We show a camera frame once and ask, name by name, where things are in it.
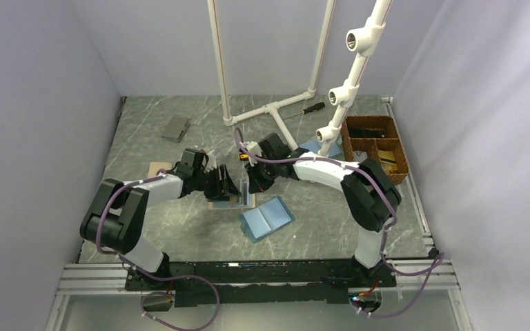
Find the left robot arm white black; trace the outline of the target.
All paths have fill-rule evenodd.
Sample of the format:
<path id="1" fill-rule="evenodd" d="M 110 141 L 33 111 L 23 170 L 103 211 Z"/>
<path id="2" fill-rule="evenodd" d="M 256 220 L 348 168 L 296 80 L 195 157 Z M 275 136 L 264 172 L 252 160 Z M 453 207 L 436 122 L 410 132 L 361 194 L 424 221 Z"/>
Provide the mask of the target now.
<path id="1" fill-rule="evenodd" d="M 117 255 L 143 272 L 144 281 L 160 290 L 170 282 L 170 257 L 144 238 L 146 211 L 193 192 L 203 192 L 208 201 L 230 201 L 241 195 L 224 165 L 207 171 L 204 165 L 177 162 L 146 179 L 106 179 L 81 222 L 79 234 L 99 253 Z"/>

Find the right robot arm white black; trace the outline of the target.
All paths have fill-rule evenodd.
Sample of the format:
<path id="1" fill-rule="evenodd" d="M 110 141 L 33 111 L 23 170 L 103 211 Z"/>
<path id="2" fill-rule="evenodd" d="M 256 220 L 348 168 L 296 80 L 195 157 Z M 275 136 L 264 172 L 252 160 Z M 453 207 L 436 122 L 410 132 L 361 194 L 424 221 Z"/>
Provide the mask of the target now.
<path id="1" fill-rule="evenodd" d="M 402 201 L 378 161 L 338 161 L 306 152 L 278 160 L 255 157 L 245 164 L 245 170 L 251 193 L 268 190 L 279 177 L 319 183 L 342 192 L 359 226 L 353 278 L 361 286 L 378 279 L 386 233 L 397 223 L 396 211 Z"/>

